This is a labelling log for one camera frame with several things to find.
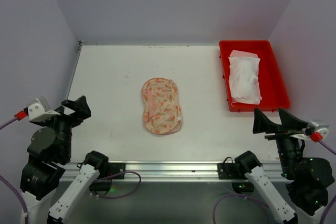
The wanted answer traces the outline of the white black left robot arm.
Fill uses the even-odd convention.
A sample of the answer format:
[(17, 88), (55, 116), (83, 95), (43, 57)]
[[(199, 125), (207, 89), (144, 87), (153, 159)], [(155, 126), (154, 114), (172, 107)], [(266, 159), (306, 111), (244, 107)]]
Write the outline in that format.
[(97, 151), (85, 156), (78, 175), (66, 192), (54, 203), (51, 200), (71, 160), (72, 129), (91, 117), (84, 95), (64, 100), (52, 110), (44, 98), (36, 98), (20, 116), (39, 125), (27, 148), (28, 163), (22, 170), (21, 197), (25, 203), (21, 223), (66, 223), (69, 214), (89, 186), (101, 175), (107, 175), (108, 157)]

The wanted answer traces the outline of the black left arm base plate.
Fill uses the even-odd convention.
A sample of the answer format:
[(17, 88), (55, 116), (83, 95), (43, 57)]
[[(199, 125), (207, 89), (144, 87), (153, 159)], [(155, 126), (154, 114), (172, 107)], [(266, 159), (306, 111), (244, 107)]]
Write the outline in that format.
[(126, 164), (125, 163), (120, 163), (120, 162), (109, 163), (107, 175), (108, 176), (112, 176), (112, 175), (124, 172), (125, 168), (126, 168)]

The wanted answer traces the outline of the floral pink laundry bag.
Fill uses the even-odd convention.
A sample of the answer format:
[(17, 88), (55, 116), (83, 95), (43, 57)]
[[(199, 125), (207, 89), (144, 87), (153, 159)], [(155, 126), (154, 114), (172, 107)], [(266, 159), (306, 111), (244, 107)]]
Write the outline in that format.
[(173, 80), (152, 78), (141, 89), (144, 103), (143, 125), (155, 135), (168, 135), (182, 128), (182, 110)]

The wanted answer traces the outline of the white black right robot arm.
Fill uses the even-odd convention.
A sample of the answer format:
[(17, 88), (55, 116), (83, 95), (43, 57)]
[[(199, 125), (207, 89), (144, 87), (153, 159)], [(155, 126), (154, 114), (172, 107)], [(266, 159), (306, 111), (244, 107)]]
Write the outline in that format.
[(264, 133), (276, 141), (282, 177), (294, 207), (291, 208), (267, 177), (262, 163), (251, 151), (239, 155), (236, 170), (257, 189), (270, 208), (276, 223), (323, 223), (335, 200), (329, 201), (327, 188), (335, 182), (332, 168), (324, 158), (304, 157), (306, 141), (320, 143), (329, 134), (328, 124), (306, 122), (279, 108), (279, 124), (258, 108), (254, 109), (253, 133)]

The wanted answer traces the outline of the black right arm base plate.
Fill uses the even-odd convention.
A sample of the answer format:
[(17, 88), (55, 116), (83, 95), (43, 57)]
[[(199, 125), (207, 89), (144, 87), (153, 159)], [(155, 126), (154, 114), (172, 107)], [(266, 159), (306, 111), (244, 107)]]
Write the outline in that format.
[(241, 157), (235, 159), (226, 157), (221, 163), (217, 164), (219, 179), (246, 179), (245, 174), (250, 172), (251, 169)]

